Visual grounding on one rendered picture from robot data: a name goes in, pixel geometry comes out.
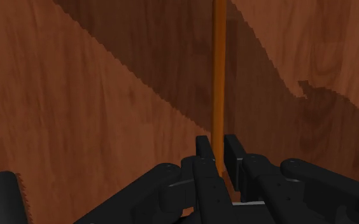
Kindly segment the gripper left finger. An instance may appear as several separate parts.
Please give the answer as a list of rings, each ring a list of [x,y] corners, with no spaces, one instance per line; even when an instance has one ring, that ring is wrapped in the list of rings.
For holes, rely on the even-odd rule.
[[[74,224],[219,224],[232,203],[207,136],[180,165],[161,163]]]

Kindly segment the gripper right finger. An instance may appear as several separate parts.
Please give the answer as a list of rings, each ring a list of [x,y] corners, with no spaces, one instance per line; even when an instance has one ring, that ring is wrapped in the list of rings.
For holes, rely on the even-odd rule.
[[[263,198],[276,224],[335,224],[338,207],[359,224],[359,182],[301,159],[275,166],[246,153],[238,138],[224,137],[224,162],[244,200]]]

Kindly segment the orange pencil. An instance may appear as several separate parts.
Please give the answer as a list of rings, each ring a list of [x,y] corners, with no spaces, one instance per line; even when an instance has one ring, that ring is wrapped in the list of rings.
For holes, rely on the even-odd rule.
[[[212,110],[211,147],[220,177],[223,174],[223,128],[225,99],[225,47],[227,0],[213,0],[212,12]]]

